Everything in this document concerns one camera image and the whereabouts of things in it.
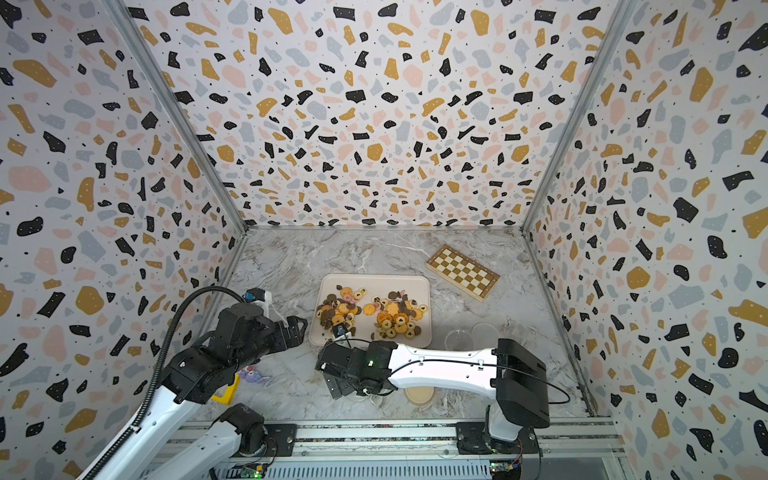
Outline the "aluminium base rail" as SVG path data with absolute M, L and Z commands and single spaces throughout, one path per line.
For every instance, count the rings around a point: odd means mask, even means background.
M 556 418 L 511 445 L 485 442 L 479 420 L 288 421 L 265 452 L 206 467 L 203 479 L 630 479 L 605 418 Z

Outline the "yellow plastic letter toy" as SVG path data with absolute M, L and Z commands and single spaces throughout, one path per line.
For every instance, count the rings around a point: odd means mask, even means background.
M 240 384 L 240 376 L 236 374 L 234 380 L 229 384 L 217 389 L 211 397 L 211 400 L 222 405 L 231 405 Z

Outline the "clear plastic cookie jar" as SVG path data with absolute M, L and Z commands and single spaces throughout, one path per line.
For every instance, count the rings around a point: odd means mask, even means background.
M 471 351 L 495 348 L 500 338 L 498 329 L 490 323 L 477 323 L 473 327 L 450 331 L 445 338 L 445 349 L 449 351 Z

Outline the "wooden chessboard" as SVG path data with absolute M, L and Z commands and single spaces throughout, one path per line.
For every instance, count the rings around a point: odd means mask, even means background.
M 426 267 L 479 302 L 484 302 L 500 275 L 453 247 L 444 244 L 426 262 Z

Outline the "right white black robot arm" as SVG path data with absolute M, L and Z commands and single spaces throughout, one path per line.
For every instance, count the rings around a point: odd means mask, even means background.
M 514 442 L 525 429 L 551 424 L 547 368 L 512 339 L 474 351 L 428 350 L 393 341 L 372 341 L 365 348 L 331 342 L 320 350 L 315 369 L 335 399 L 417 387 L 491 399 L 486 435 L 501 442 Z

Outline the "small purple toy figure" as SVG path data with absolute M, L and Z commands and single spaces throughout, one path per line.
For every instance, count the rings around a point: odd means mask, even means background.
M 266 385 L 270 382 L 271 377 L 262 374 L 254 366 L 247 366 L 238 372 L 238 376 L 242 382 L 252 383 L 257 385 Z

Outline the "pile of poured cookies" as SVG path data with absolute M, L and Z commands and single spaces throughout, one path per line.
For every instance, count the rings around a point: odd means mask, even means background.
M 427 331 L 430 306 L 411 298 L 406 290 L 375 296 L 361 308 L 372 327 L 371 340 L 415 340 Z

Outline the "beige rectangular tray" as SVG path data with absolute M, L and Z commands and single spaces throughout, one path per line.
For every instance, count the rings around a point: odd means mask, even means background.
M 324 330 L 319 320 L 315 317 L 316 307 L 329 294 L 335 291 L 337 285 L 352 287 L 354 289 L 365 288 L 367 294 L 361 300 L 362 307 L 371 302 L 375 296 L 384 296 L 390 291 L 406 290 L 411 298 L 417 299 L 420 303 L 427 303 L 430 306 L 430 313 L 427 319 L 426 334 L 415 340 L 391 340 L 404 343 L 417 348 L 426 348 L 432 342 L 431 325 L 431 305 L 430 305 L 430 283 L 423 276 L 404 276 L 404 275 L 362 275 L 362 274 L 328 274 L 319 287 L 316 306 L 314 309 L 313 323 L 310 328 L 309 341 L 312 345 L 320 347 L 326 341 L 333 338 L 331 330 Z M 359 340 L 373 341 L 369 334 L 372 327 L 369 320 L 364 315 L 356 317 L 356 323 L 353 330 L 349 330 L 349 337 Z

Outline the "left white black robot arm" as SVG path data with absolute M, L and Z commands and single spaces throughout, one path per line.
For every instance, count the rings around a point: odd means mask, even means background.
M 171 436 L 242 368 L 303 343 L 308 321 L 273 321 L 259 303 L 220 311 L 216 328 L 176 354 L 150 380 L 147 396 L 129 423 L 82 479 L 137 479 Z

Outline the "beige round jar lid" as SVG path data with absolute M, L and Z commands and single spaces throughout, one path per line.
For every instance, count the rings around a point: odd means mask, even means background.
M 406 399 L 413 405 L 428 405 L 435 395 L 433 387 L 409 387 L 404 390 Z

